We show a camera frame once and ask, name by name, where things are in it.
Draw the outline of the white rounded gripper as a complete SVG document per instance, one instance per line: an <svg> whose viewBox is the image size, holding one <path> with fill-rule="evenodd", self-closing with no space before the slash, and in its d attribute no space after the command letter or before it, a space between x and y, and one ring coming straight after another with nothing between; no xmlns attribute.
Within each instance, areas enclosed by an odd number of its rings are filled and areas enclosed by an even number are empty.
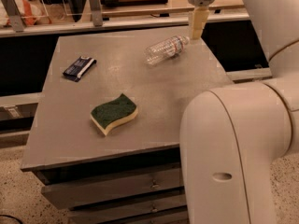
<svg viewBox="0 0 299 224"><path fill-rule="evenodd" d="M215 0L188 0L191 5L196 7L190 17L190 38L192 40L201 38L209 15L208 6L214 1Z"/></svg>

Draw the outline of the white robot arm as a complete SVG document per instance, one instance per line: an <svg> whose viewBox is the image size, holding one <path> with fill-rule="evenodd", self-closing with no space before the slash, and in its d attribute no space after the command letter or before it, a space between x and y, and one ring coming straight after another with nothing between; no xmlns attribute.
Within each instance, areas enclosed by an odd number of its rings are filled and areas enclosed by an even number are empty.
<svg viewBox="0 0 299 224"><path fill-rule="evenodd" d="M243 0L272 76L186 107L180 157L190 224L277 224L271 163L298 150L299 0Z"/></svg>

